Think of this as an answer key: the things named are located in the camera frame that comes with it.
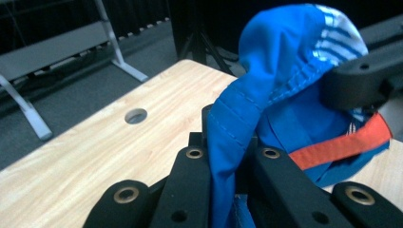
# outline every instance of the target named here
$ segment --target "white stripe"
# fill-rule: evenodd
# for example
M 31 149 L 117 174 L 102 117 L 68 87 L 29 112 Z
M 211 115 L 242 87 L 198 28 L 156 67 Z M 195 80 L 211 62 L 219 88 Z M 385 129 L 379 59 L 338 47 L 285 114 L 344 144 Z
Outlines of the white stripe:
M 356 59 L 356 57 L 357 57 L 352 52 L 350 52 L 350 50 L 346 49 L 345 47 L 332 43 L 332 42 L 329 42 L 329 41 L 323 41 L 321 43 L 320 47 L 332 49 L 348 60 Z
M 368 49 L 365 46 L 364 42 L 360 39 L 361 37 L 348 38 L 346 36 L 339 34 L 338 32 L 334 32 L 334 31 L 327 31 L 326 33 L 327 33 L 327 37 L 335 39 L 343 44 L 346 44 L 346 45 L 348 44 L 350 47 L 353 47 L 353 49 L 355 49 L 362 55 L 368 54 Z

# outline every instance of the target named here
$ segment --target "chair leg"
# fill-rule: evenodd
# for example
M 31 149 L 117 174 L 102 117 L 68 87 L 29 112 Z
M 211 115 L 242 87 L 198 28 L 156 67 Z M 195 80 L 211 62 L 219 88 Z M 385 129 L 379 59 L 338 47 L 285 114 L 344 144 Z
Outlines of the chair leg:
M 21 110 L 23 111 L 38 138 L 42 141 L 50 139 L 52 132 L 33 105 L 21 97 L 12 84 L 10 84 L 10 82 L 1 74 L 0 85 L 9 93 L 12 99 L 14 99 L 14 101 L 20 105 Z
M 116 39 L 115 32 L 113 31 L 112 25 L 110 24 L 109 18 L 107 17 L 105 6 L 102 0 L 95 0 L 95 4 L 97 5 L 98 12 L 101 16 L 107 39 L 113 47 L 115 58 L 112 63 L 124 72 L 133 76 L 135 79 L 139 80 L 140 82 L 143 83 L 147 81 L 148 77 L 145 74 L 125 62 L 121 49 L 119 48 L 118 40 Z

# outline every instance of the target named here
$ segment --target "stitching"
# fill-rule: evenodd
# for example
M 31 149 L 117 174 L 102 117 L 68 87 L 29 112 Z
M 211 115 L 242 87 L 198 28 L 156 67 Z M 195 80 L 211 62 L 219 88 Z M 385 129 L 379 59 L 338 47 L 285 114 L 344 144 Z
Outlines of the stitching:
M 256 107 L 256 109 L 261 113 L 262 108 L 252 99 L 250 99 L 246 94 L 242 91 L 238 90 L 235 86 L 229 86 L 228 88 L 235 90 L 240 96 L 242 96 L 246 101 L 250 102 L 252 105 Z
M 217 120 L 217 118 L 214 116 L 214 114 L 210 113 L 210 117 L 211 117 L 211 119 L 212 119 L 214 122 L 216 122 L 217 125 L 218 125 L 222 130 L 224 130 L 224 131 L 227 133 L 227 135 L 228 135 L 230 138 L 232 138 L 243 150 L 246 150 L 246 147 L 243 145 L 243 143 L 242 143 L 241 141 L 239 141 L 239 140 L 237 139 L 237 137 L 235 137 L 233 134 L 231 134 L 231 133 L 228 131 L 228 129 L 226 129 L 226 128 Z
M 301 70 L 299 70 L 294 76 L 292 76 L 292 77 L 288 80 L 288 82 L 287 82 L 285 85 L 289 85 L 292 80 L 295 80 L 295 78 L 296 78 L 298 75 L 301 75 L 301 74 L 302 74 L 301 72 L 302 72 L 305 68 L 308 68 L 308 67 L 310 67 L 310 63 L 308 63 L 307 65 L 305 65 L 305 66 L 304 66 Z M 317 71 L 314 72 L 313 75 L 310 75 L 310 76 L 308 76 L 307 78 L 305 78 L 305 79 L 304 79 L 303 81 L 301 81 L 299 84 L 297 84 L 296 86 L 294 86 L 291 90 L 287 90 L 287 91 L 285 91 L 285 92 L 279 94 L 277 97 L 274 97 L 274 98 L 270 99 L 270 100 L 268 101 L 267 105 L 271 105 L 271 104 L 273 104 L 274 102 L 278 101 L 279 99 L 282 99 L 283 97 L 285 97 L 285 96 L 287 96 L 287 95 L 289 95 L 289 94 L 291 94 L 291 93 L 294 93 L 296 90 L 301 89 L 303 86 L 305 86 L 306 84 L 308 84 L 309 82 L 311 82 L 311 81 L 312 81 L 312 78 L 316 77 L 322 69 L 323 69 L 323 66 L 321 66 L 320 68 L 317 68 Z M 280 88 L 278 88 L 278 89 L 273 90 L 273 91 L 269 94 L 269 97 L 270 97 L 271 95 L 273 95 L 274 93 L 278 92 L 279 90 L 282 90 L 282 89 L 283 89 L 283 86 L 280 87 Z
M 228 108 L 234 115 L 240 118 L 241 121 L 243 121 L 245 124 L 247 124 L 249 127 L 253 128 L 250 123 L 248 123 L 241 115 L 239 115 L 231 106 L 229 106 L 225 101 L 222 99 L 217 99 L 217 102 L 222 103 L 226 108 Z

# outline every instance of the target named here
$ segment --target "round hole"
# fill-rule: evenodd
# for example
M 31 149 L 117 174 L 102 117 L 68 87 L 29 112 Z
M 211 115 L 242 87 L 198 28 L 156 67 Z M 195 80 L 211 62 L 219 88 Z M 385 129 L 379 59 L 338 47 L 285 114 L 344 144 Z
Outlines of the round hole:
M 368 64 L 362 64 L 361 66 L 359 66 L 360 69 L 369 69 L 370 66 Z
M 199 159 L 202 157 L 202 151 L 196 149 L 189 150 L 186 152 L 186 157 L 189 159 Z
M 320 224 L 329 224 L 329 218 L 321 213 L 321 212 L 313 212 L 312 217 L 314 218 L 315 221 L 319 222 Z
M 279 158 L 279 152 L 274 149 L 263 149 L 262 154 L 269 159 L 277 159 Z
M 138 124 L 147 118 L 147 111 L 142 108 L 133 109 L 125 115 L 125 121 L 128 124 Z
M 355 201 L 362 205 L 369 206 L 369 205 L 373 205 L 375 203 L 374 197 L 359 187 L 354 187 L 354 186 L 347 187 L 346 195 L 352 201 Z
M 139 189 L 135 187 L 124 187 L 119 189 L 115 193 L 113 199 L 117 203 L 129 203 L 135 200 L 138 196 L 139 196 Z
M 183 210 L 176 211 L 172 214 L 171 219 L 175 222 L 184 222 L 187 220 L 187 213 Z

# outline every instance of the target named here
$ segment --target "tripod leg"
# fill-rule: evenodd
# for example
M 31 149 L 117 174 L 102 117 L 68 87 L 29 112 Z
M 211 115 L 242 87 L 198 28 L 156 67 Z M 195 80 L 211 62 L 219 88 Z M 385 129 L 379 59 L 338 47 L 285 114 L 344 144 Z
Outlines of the tripod leg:
M 189 52 L 190 47 L 192 47 L 193 39 L 194 39 L 194 34 L 192 33 L 189 36 L 189 38 L 187 39 L 186 43 L 184 43 L 181 53 L 179 54 L 179 60 L 186 58 L 187 52 Z
M 205 46 L 208 48 L 208 50 L 210 50 L 220 69 L 227 74 L 234 75 L 234 73 L 232 73 L 232 71 L 229 69 L 228 65 L 222 60 L 220 54 L 217 52 L 216 48 L 213 46 L 210 39 L 204 32 L 201 32 L 201 38 Z

